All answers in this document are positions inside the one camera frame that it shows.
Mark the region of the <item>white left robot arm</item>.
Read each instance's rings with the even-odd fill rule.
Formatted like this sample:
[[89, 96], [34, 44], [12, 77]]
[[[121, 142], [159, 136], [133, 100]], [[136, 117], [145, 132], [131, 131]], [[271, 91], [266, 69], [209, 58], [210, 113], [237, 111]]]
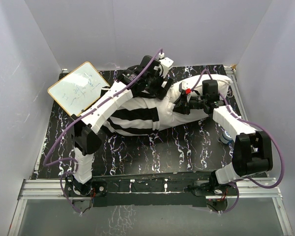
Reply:
[[134, 97], [163, 99], [173, 80], [166, 80], [174, 62], [163, 52], [155, 56], [144, 56], [141, 64], [124, 70], [107, 92], [82, 116], [74, 119], [73, 142], [75, 146], [75, 172], [73, 174], [75, 191], [87, 196], [92, 189], [91, 167], [93, 154], [100, 148], [101, 140], [97, 134], [105, 121], [124, 103]]

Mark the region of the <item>white pillow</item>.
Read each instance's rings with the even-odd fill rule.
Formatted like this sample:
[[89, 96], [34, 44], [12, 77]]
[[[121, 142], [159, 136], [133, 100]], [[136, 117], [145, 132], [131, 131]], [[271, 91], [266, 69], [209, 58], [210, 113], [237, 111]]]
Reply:
[[[209, 75], [205, 74], [203, 76], [192, 76], [180, 82], [176, 82], [168, 90], [163, 100], [157, 100], [155, 102], [158, 110], [160, 131], [207, 117], [207, 114], [203, 110], [204, 102], [201, 101], [199, 96], [203, 94], [202, 82], [209, 79]], [[175, 106], [181, 104], [181, 92], [179, 91], [181, 83], [186, 85], [188, 89], [193, 88], [193, 86], [197, 84], [195, 91], [191, 93], [190, 100], [187, 103], [187, 107], [190, 109], [189, 114], [182, 114], [180, 108], [175, 108]]]

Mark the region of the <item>black white striped pillowcase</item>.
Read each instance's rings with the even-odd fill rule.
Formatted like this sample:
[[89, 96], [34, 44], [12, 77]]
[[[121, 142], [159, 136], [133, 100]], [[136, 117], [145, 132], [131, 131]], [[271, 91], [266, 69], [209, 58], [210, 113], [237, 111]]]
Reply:
[[175, 83], [162, 100], [134, 97], [120, 106], [101, 129], [109, 135], [145, 136], [177, 126], [179, 115], [173, 108], [179, 96], [179, 83]]

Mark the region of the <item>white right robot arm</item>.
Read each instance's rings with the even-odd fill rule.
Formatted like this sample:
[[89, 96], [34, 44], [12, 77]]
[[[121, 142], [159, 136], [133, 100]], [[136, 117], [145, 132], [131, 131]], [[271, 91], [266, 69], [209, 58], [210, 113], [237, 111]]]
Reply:
[[265, 131], [258, 131], [239, 118], [218, 90], [216, 80], [204, 80], [202, 92], [192, 93], [186, 82], [178, 87], [180, 96], [175, 102], [174, 111], [189, 115], [192, 110], [203, 110], [216, 123], [220, 124], [234, 141], [233, 157], [230, 164], [213, 171], [209, 182], [201, 188], [210, 189], [221, 195], [227, 184], [254, 174], [270, 171], [273, 168], [271, 139]]

